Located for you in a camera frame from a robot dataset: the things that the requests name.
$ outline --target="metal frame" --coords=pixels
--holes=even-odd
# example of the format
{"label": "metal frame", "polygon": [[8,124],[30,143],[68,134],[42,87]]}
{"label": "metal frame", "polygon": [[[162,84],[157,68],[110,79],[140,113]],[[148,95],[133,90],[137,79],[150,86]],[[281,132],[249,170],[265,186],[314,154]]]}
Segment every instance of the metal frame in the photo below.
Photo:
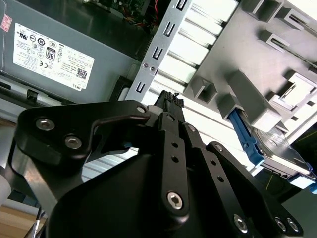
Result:
{"label": "metal frame", "polygon": [[172,0],[142,61],[126,100],[142,101],[193,0]]}

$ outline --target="circuit board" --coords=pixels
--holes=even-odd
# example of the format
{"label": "circuit board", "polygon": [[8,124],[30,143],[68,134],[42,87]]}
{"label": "circuit board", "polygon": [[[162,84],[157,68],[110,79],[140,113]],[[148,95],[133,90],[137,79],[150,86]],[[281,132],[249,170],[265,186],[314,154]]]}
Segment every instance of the circuit board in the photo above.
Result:
{"label": "circuit board", "polygon": [[146,28],[152,28],[158,24],[157,6],[150,6],[150,3],[151,0],[98,1],[98,5],[101,4],[104,7],[112,8],[122,13],[123,19],[129,24]]}

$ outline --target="red wire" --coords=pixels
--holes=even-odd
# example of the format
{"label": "red wire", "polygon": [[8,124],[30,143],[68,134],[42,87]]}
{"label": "red wire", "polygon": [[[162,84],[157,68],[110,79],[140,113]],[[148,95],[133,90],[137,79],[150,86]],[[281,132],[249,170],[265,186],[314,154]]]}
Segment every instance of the red wire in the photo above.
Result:
{"label": "red wire", "polygon": [[158,23],[159,22],[158,0],[155,0],[154,9],[155,9],[155,17],[156,17],[157,23]]}

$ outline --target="rectangular slot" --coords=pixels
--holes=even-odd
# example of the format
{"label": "rectangular slot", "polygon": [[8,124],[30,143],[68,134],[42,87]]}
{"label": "rectangular slot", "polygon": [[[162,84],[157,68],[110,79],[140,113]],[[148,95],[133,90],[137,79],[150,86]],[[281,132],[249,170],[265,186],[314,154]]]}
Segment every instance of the rectangular slot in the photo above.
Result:
{"label": "rectangular slot", "polygon": [[137,91],[138,93],[141,93],[141,92],[143,91],[143,89],[144,89],[144,86],[145,86],[145,84],[144,84],[144,83],[139,82],[139,84],[138,84],[138,87],[137,87],[136,91]]}
{"label": "rectangular slot", "polygon": [[159,56],[160,56],[161,53],[162,53],[162,51],[163,51],[163,49],[159,49],[159,47],[157,46],[157,47],[155,48],[155,51],[154,51],[152,57],[155,58],[156,60],[158,60],[158,59],[159,59]]}
{"label": "rectangular slot", "polygon": [[170,34],[172,33],[174,27],[175,27],[175,24],[172,24],[169,21],[163,34],[167,37],[170,37]]}
{"label": "rectangular slot", "polygon": [[28,89],[28,92],[26,94],[26,99],[33,103],[36,103],[37,98],[38,98],[38,93]]}
{"label": "rectangular slot", "polygon": [[300,25],[306,25],[306,22],[302,21],[301,19],[299,19],[295,15],[290,15],[289,18]]}
{"label": "rectangular slot", "polygon": [[0,87],[5,88],[5,89],[8,89],[8,90],[11,90],[11,86],[8,85],[8,84],[6,84],[6,83],[0,82]]}
{"label": "rectangular slot", "polygon": [[312,101],[308,101],[307,104],[308,104],[309,106],[311,106],[311,107],[313,107],[313,106],[315,105],[315,103],[312,102]]}
{"label": "rectangular slot", "polygon": [[298,118],[295,117],[295,116],[292,116],[291,119],[292,119],[293,121],[297,121],[297,120],[298,120]]}
{"label": "rectangular slot", "polygon": [[286,45],[284,45],[281,41],[279,41],[278,39],[276,38],[272,38],[271,39],[271,42],[275,45],[277,45],[278,47],[281,47],[282,49],[287,47]]}
{"label": "rectangular slot", "polygon": [[184,9],[184,6],[186,4],[187,0],[179,0],[177,3],[176,8],[180,11],[182,11]]}

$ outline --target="white label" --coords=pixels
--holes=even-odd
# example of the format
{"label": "white label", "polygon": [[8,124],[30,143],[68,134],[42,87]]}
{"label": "white label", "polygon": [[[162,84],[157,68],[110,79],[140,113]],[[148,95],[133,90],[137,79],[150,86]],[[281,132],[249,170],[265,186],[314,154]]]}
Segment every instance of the white label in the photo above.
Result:
{"label": "white label", "polygon": [[13,63],[81,91],[95,59],[58,41],[15,24]]}

